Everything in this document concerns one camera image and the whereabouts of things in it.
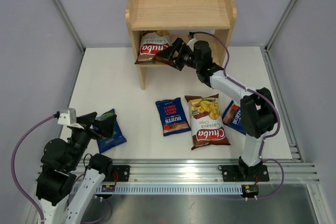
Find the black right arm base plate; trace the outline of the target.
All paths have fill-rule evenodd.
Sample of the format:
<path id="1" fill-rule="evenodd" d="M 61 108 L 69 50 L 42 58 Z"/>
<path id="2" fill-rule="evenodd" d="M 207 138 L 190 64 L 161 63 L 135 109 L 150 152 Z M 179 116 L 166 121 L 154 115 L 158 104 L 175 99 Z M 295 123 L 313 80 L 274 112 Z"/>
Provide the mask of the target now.
<path id="1" fill-rule="evenodd" d="M 259 164 L 254 167 L 244 165 L 218 165 L 224 182 L 268 182 L 267 166 Z"/>

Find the blue Burts sea salt vinegar bag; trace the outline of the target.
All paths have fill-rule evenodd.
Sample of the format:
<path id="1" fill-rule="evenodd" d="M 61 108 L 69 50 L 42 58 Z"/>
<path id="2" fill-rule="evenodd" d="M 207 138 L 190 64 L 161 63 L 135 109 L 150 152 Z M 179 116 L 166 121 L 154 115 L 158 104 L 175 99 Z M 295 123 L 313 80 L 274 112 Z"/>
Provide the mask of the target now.
<path id="1" fill-rule="evenodd" d="M 111 116 L 113 114 L 116 114 L 115 109 L 111 109 L 111 110 L 105 112 L 104 114 L 102 114 L 101 116 L 98 116 L 96 118 L 105 118 L 105 117 Z M 116 147 L 116 146 L 121 145 L 121 144 L 126 143 L 126 142 L 127 142 L 127 140 L 122 134 L 122 131 L 119 127 L 118 121 L 116 121 L 116 123 L 114 125 L 113 135 L 111 137 L 102 136 L 100 139 L 97 140 L 97 145 L 98 145 L 99 153 L 102 154 L 102 153 L 112 149 L 113 147 Z"/>

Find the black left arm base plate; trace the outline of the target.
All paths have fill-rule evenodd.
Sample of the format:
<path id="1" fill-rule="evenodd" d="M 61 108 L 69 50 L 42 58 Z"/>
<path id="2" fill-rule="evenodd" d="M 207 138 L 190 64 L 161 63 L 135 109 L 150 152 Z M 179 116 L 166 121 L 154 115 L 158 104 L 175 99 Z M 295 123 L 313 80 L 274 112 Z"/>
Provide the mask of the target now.
<path id="1" fill-rule="evenodd" d="M 128 182 L 130 176 L 130 166 L 129 165 L 113 165 L 111 169 L 107 172 L 107 176 L 103 182 L 114 183 L 115 180 L 118 182 Z"/>

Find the Chuba cassava chips bag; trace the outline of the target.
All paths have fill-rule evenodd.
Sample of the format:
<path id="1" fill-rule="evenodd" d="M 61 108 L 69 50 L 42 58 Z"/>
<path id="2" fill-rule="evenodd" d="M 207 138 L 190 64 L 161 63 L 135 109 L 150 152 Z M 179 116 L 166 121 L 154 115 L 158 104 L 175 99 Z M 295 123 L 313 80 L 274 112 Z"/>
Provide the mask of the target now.
<path id="1" fill-rule="evenodd" d="M 167 49 L 171 45 L 169 30 L 143 31 L 139 46 L 136 65 L 155 63 L 154 57 L 158 52 Z"/>
<path id="2" fill-rule="evenodd" d="M 209 145 L 229 146 L 219 109 L 219 95 L 209 97 L 186 95 L 193 146 L 191 150 Z"/>

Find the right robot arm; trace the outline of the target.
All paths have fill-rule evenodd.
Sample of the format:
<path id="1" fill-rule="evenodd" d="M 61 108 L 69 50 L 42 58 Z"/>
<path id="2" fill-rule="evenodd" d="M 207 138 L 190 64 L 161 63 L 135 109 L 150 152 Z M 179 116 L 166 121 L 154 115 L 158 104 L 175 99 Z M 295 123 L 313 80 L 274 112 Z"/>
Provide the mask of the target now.
<path id="1" fill-rule="evenodd" d="M 261 155 L 265 140 L 280 130 L 280 116 L 267 88 L 251 89 L 231 78 L 226 67 L 213 61 L 209 43 L 192 38 L 185 43 L 177 38 L 168 48 L 155 55 L 156 61 L 182 70 L 185 66 L 195 69 L 200 82 L 216 89 L 234 100 L 240 107 L 242 127 L 246 133 L 245 145 L 238 164 L 223 176 L 224 181 L 269 181 Z"/>

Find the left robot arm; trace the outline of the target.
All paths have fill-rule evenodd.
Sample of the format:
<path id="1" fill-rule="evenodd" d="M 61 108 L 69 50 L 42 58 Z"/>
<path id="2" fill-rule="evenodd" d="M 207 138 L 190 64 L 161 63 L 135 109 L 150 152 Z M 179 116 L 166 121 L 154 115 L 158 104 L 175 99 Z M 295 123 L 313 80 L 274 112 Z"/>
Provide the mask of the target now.
<path id="1" fill-rule="evenodd" d="M 69 202 L 77 169 L 89 142 L 112 137 L 117 116 L 98 119 L 96 112 L 77 116 L 72 108 L 62 109 L 54 118 L 71 129 L 69 140 L 55 138 L 44 147 L 42 171 L 37 179 L 36 197 L 41 223 L 80 223 L 101 182 L 113 176 L 112 159 L 102 154 L 90 158 L 82 183 Z"/>

